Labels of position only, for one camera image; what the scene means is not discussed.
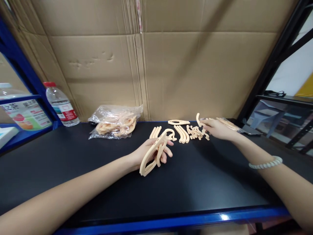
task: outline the white bracelet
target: white bracelet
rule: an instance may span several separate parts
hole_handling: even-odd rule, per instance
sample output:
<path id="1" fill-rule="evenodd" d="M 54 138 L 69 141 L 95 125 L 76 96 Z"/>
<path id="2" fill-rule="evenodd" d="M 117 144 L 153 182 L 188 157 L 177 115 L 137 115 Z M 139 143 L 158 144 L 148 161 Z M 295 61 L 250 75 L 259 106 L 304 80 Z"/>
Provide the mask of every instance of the white bracelet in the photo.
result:
<path id="1" fill-rule="evenodd" d="M 275 158 L 274 161 L 271 161 L 269 163 L 264 163 L 264 164 L 260 164 L 260 165 L 252 165 L 251 163 L 249 163 L 249 167 L 251 167 L 252 169 L 266 169 L 266 168 L 271 168 L 273 166 L 279 165 L 283 163 L 282 158 L 278 157 L 278 156 L 273 156 Z"/>

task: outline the forearm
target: forearm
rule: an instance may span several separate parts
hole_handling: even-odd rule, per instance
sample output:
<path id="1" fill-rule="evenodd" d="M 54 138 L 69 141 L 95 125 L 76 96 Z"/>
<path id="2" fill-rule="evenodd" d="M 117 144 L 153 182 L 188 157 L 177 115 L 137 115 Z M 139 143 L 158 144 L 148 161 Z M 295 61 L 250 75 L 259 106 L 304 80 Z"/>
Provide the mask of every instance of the forearm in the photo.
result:
<path id="1" fill-rule="evenodd" d="M 52 234 L 92 198 L 132 171 L 127 157 L 58 185 L 0 216 L 3 234 Z"/>
<path id="2" fill-rule="evenodd" d="M 269 153 L 243 135 L 238 134 L 232 142 L 251 164 L 258 165 L 274 160 Z M 260 169 L 258 172 L 277 193 L 298 224 L 312 231 L 313 185 L 284 164 Z"/>

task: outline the black tabletop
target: black tabletop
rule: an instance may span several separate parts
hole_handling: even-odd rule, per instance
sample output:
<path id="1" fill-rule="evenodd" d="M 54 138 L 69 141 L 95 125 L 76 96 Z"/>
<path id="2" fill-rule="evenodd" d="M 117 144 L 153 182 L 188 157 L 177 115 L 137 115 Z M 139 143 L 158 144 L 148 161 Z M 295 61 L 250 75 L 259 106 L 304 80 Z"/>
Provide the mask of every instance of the black tabletop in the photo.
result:
<path id="1" fill-rule="evenodd" d="M 0 157 L 0 214 L 79 175 L 92 171 L 139 147 L 155 126 L 140 122 L 131 138 L 91 139 L 93 127 L 60 127 Z M 291 169 L 313 182 L 312 163 L 261 137 L 249 137 Z M 81 208 L 66 227 L 130 222 L 239 208 L 280 206 L 282 202 L 230 142 L 210 137 L 178 141 L 173 157 L 147 177 L 132 172 Z"/>

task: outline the phone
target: phone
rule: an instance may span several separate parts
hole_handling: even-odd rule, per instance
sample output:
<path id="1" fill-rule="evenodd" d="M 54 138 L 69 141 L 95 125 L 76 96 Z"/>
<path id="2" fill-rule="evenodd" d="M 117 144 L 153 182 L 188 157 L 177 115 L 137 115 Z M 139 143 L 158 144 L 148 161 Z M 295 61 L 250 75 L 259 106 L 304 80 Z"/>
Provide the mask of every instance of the phone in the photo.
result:
<path id="1" fill-rule="evenodd" d="M 244 125 L 242 127 L 242 130 L 248 135 L 262 135 L 261 132 L 257 131 L 256 129 L 253 129 L 252 127 L 248 125 Z"/>

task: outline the clear plastic bag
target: clear plastic bag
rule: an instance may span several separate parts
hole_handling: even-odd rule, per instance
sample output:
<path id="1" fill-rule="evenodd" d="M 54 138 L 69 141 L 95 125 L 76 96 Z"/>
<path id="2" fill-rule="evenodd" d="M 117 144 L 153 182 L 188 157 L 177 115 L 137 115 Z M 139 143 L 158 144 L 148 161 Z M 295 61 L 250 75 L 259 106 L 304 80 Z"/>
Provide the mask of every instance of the clear plastic bag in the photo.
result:
<path id="1" fill-rule="evenodd" d="M 143 105 L 139 107 L 100 105 L 88 119 L 88 121 L 98 123 L 88 139 L 124 139 L 131 137 L 131 133 L 135 129 L 142 112 Z"/>
<path id="2" fill-rule="evenodd" d="M 228 128 L 238 132 L 238 133 L 243 133 L 244 130 L 237 127 L 235 124 L 233 124 L 232 122 L 228 121 L 226 118 L 220 118 L 220 117 L 217 117 L 216 118 L 218 121 L 220 121 L 221 123 L 223 123 L 225 126 L 227 126 Z"/>

